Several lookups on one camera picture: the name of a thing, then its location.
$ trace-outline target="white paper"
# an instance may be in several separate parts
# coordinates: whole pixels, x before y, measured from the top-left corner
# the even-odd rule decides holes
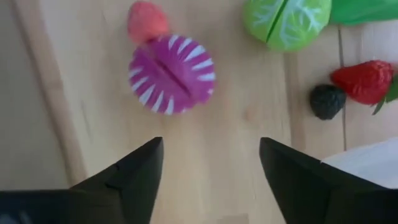
[[[322,162],[389,189],[398,189],[398,138],[350,149]]]

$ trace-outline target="red strawberry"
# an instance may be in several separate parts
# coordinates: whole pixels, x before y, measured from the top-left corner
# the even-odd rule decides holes
[[[375,105],[384,101],[393,74],[390,63],[372,60],[336,70],[331,74],[331,80],[358,103]]]

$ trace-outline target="strawberry leaf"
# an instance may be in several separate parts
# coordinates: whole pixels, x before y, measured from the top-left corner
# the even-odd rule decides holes
[[[394,76],[390,89],[386,94],[386,103],[398,99],[398,75]]]
[[[384,97],[376,106],[376,109],[374,109],[373,114],[372,115],[376,115],[381,108],[383,107],[384,103],[386,102],[386,97]]]

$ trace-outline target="black fruit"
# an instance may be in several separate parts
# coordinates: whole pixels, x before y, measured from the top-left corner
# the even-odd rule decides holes
[[[317,85],[310,93],[313,113],[321,120],[333,119],[346,103],[346,93],[333,85]]]

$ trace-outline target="purple toy cabbage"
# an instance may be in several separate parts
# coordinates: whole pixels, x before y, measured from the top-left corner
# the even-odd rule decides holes
[[[214,65],[191,38],[169,35],[140,46],[129,66],[131,89],[153,112],[183,113],[213,94]]]

